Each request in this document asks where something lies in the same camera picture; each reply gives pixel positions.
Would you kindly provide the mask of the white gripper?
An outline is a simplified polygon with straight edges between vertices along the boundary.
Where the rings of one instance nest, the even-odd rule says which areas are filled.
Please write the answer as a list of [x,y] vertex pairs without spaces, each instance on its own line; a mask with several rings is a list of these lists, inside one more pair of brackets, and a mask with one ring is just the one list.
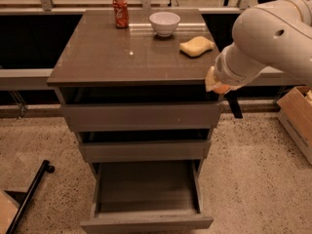
[[245,86],[254,80],[264,67],[264,64],[249,58],[232,43],[217,56],[214,67],[210,67],[205,78],[206,91],[218,89],[221,83]]

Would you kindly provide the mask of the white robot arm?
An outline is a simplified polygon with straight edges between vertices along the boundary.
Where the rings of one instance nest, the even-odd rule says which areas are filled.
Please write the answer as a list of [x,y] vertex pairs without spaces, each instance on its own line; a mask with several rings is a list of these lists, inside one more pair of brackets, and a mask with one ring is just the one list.
[[276,0],[248,8],[235,20],[232,38],[207,73],[208,92],[237,90],[267,66],[312,85],[312,0]]

